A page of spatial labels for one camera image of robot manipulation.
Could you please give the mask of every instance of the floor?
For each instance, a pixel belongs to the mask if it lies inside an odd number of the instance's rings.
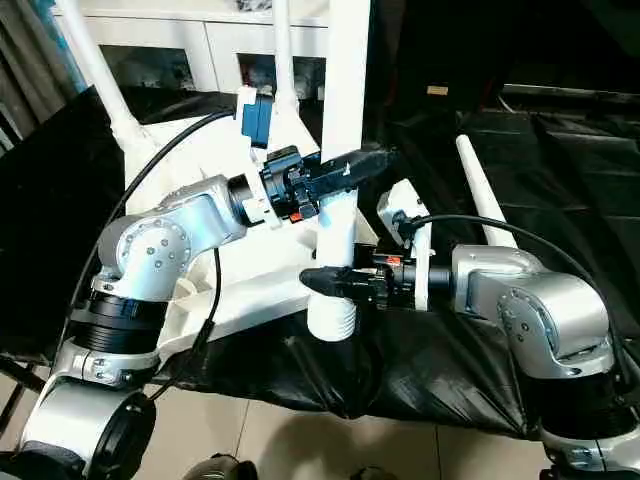
[[[13,382],[0,377],[0,401]],[[27,393],[0,449],[13,449],[35,402]],[[538,443],[449,427],[293,412],[258,401],[172,389],[135,480],[179,480],[216,452],[252,460],[261,480],[346,480],[376,465],[399,480],[537,479],[548,466]]]

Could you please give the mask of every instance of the black cable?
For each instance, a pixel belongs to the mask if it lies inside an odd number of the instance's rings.
[[[136,191],[136,189],[140,186],[140,184],[147,177],[147,175],[149,175],[151,170],[153,170],[156,167],[156,165],[158,165],[158,163],[160,163],[160,161],[164,157],[166,157],[167,154],[171,150],[173,150],[178,144],[180,144],[189,135],[191,135],[195,131],[201,129],[205,125],[208,125],[208,124],[210,124],[212,122],[215,122],[216,120],[219,120],[221,118],[229,117],[231,115],[233,115],[233,111],[230,111],[230,110],[224,110],[224,111],[221,111],[221,112],[212,113],[210,115],[207,115],[204,118],[201,118],[197,122],[189,125],[183,131],[181,131],[175,137],[173,137],[171,139],[171,141],[169,141],[169,143],[167,143],[164,147],[162,147],[158,151],[158,153],[156,153],[151,158],[151,160],[149,160],[149,162],[144,166],[144,168],[140,171],[140,173],[138,173],[138,175],[136,175],[136,178],[133,179],[131,184],[124,191],[124,193],[122,194],[122,197],[120,197],[120,200],[118,200],[118,203],[116,204],[116,206],[113,207],[113,210],[111,210],[111,214],[109,215],[109,218],[105,222],[104,228],[107,228],[109,226],[109,224],[111,224],[111,222],[113,222],[116,219],[116,217],[118,217],[118,215],[120,215],[120,212],[124,210],[125,204],[129,200],[129,198],[131,198],[131,195],[133,195],[133,193]],[[56,354],[55,354],[55,357],[54,357],[54,364],[55,364],[56,358],[58,357],[58,354],[60,353],[60,350],[62,349],[62,345],[64,344],[64,341],[65,341],[66,333],[67,333],[67,330],[68,330],[68,327],[69,327],[69,318],[71,316],[71,313],[73,312],[73,309],[76,306],[76,303],[78,302],[78,298],[80,296],[80,292],[82,291],[82,288],[84,286],[85,281],[87,280],[87,277],[89,276],[89,271],[91,270],[91,265],[93,264],[93,260],[95,259],[97,253],[98,253],[98,240],[93,245],[93,248],[91,249],[91,253],[89,254],[89,257],[87,258],[86,262],[84,263],[84,266],[82,267],[82,272],[80,273],[80,277],[78,278],[78,282],[76,283],[76,286],[75,286],[75,288],[73,290],[73,294],[71,296],[71,301],[69,302],[69,306],[67,308],[67,315],[65,317],[65,323],[64,323],[64,326],[62,328],[62,332],[60,334],[60,339],[58,341],[58,347],[56,348]],[[220,269],[219,261],[217,262],[216,267],[217,267],[217,270],[219,271],[219,269]],[[213,318],[213,313],[215,313],[214,310],[212,310],[212,312],[211,312],[211,317],[212,318]],[[207,325],[206,322],[202,325],[203,329],[205,328],[205,325]]]
[[[620,339],[622,337],[619,335],[618,329],[616,327],[616,323],[613,319],[613,313],[611,312],[611,310],[607,308],[607,305],[605,302],[605,296],[600,290],[600,288],[598,288],[598,285],[596,284],[595,279],[587,271],[587,269],[585,269],[580,264],[580,262],[578,262],[575,258],[573,258],[571,255],[569,255],[567,252],[565,252],[564,250],[562,250],[560,247],[550,242],[549,240],[546,240],[545,238],[542,238],[541,236],[536,235],[535,233],[530,232],[529,230],[525,230],[524,228],[516,227],[515,225],[511,225],[509,223],[502,222],[500,220],[495,220],[493,218],[479,217],[476,215],[459,215],[459,214],[429,215],[426,217],[418,217],[418,218],[412,219],[410,221],[410,225],[411,225],[411,228],[415,230],[428,223],[449,222],[449,221],[464,221],[469,223],[477,223],[480,225],[494,227],[500,230],[506,230],[511,233],[522,235],[523,237],[527,237],[528,239],[533,240],[541,245],[544,245],[550,250],[553,250],[567,264],[571,265],[571,267],[578,273],[578,275],[580,275],[580,277],[582,277],[582,279],[585,282],[587,282],[589,286],[593,288],[598,295],[600,295],[600,298],[602,298],[605,311],[607,312],[607,316],[609,317],[609,329],[611,333],[611,344],[613,348],[613,354],[620,368],[620,374],[623,380],[623,384],[631,385],[630,372],[627,368],[627,364],[624,360],[624,355],[623,355],[624,347],[620,344]]]
[[[216,264],[216,292],[213,298],[213,305],[211,306],[209,316],[202,324],[202,327],[200,327],[200,331],[198,332],[196,339],[193,341],[191,350],[182,361],[177,371],[171,377],[169,377],[169,380],[167,380],[158,390],[156,390],[153,395],[149,397],[150,402],[155,402],[160,397],[160,395],[174,386],[178,382],[178,380],[182,378],[182,375],[184,375],[184,373],[187,371],[189,365],[191,365],[191,363],[196,359],[202,347],[207,343],[209,335],[211,335],[211,332],[215,327],[213,317],[216,314],[216,310],[218,309],[218,303],[220,303],[220,293],[222,290],[222,266],[220,264],[220,251],[217,248],[213,249],[213,257]]]

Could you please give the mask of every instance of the white rod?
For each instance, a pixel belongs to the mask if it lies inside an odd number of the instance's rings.
[[[89,69],[91,80],[111,119],[114,134],[117,137],[117,130],[135,128],[138,122],[124,101],[102,52],[91,38],[76,0],[56,0],[56,3],[64,15],[64,21],[77,46],[78,53]]]
[[[276,105],[286,103],[298,111],[291,54],[289,0],[273,0],[273,28],[276,36]]]
[[[369,39],[369,0],[331,0],[329,45],[322,127],[322,160],[362,145],[362,113]],[[320,202],[317,263],[353,264],[358,192],[341,193]],[[350,300],[311,295],[307,325],[322,340],[339,341],[355,328],[356,307]]]
[[[491,184],[482,169],[480,160],[478,160],[478,156],[473,149],[469,137],[466,135],[458,136],[458,138],[456,138],[456,147],[458,147],[458,153],[462,160],[464,173],[467,177],[478,215],[505,222],[506,220],[502,209],[493,194]],[[483,229],[489,245],[518,248],[511,232],[486,226],[483,227]]]

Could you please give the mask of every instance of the black tarp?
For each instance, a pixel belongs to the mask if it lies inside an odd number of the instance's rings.
[[[234,103],[217,94],[125,93],[134,114],[147,122]],[[316,107],[305,106],[303,116],[317,134]],[[432,213],[475,212],[454,145],[455,134],[465,132],[509,222],[557,243],[587,266],[625,336],[638,335],[638,130],[605,120],[506,113],[368,125],[369,137],[384,136],[405,155],[393,172],[361,189],[361,208],[374,227],[377,196],[405,176]],[[5,353],[51,353],[73,281],[121,191],[121,172],[122,155],[92,92],[0,159]],[[481,230],[435,226],[434,261],[446,264],[460,242],[483,243]],[[547,266],[566,269],[539,246],[526,240],[520,245]],[[156,380],[166,379],[180,357],[184,353]],[[526,382],[504,333],[484,319],[454,315],[444,304],[433,313],[361,311],[357,335],[339,344],[314,339],[304,313],[269,322],[209,344],[181,387],[344,417],[372,414],[535,436],[535,418],[524,408]]]

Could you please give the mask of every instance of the silver robotic arm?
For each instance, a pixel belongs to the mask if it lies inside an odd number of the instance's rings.
[[[416,205],[422,208],[417,194],[401,182],[383,197],[378,212],[399,246],[409,251],[422,245],[422,251],[403,258],[374,254],[372,265],[359,270],[305,270],[302,282],[326,295],[382,308],[418,307],[428,297],[421,291],[425,284],[444,291],[456,312],[481,316],[504,330],[516,364],[532,384],[530,408],[539,413],[540,437],[553,462],[541,478],[640,478],[640,424],[633,399],[620,392],[609,318],[598,292],[508,247],[459,245],[451,268],[423,261],[425,272],[416,259],[429,255],[429,245],[416,243],[416,235],[407,236],[402,228],[412,223]],[[418,275],[428,282],[418,282]]]
[[[269,156],[259,180],[268,210],[300,221],[317,214],[324,195],[356,187],[394,156],[365,147],[321,164],[319,154],[301,158],[289,147]],[[27,470],[44,462],[64,478],[133,476],[155,423],[155,406],[141,389],[159,365],[156,343],[176,281],[198,255],[242,238],[259,222],[252,200],[245,176],[215,176],[104,230],[102,268],[84,306],[70,317],[71,336],[27,421],[15,461]]]

